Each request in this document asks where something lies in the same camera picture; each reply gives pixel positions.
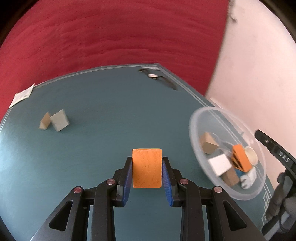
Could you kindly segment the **gloved right hand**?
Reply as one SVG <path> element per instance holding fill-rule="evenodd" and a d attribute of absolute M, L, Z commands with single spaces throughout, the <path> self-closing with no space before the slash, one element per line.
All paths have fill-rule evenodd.
<path fill-rule="evenodd" d="M 277 182 L 278 186 L 274 190 L 265 214 L 267 221 L 277 216 L 282 206 L 292 218 L 295 218 L 295 183 L 287 173 L 280 173 Z"/>

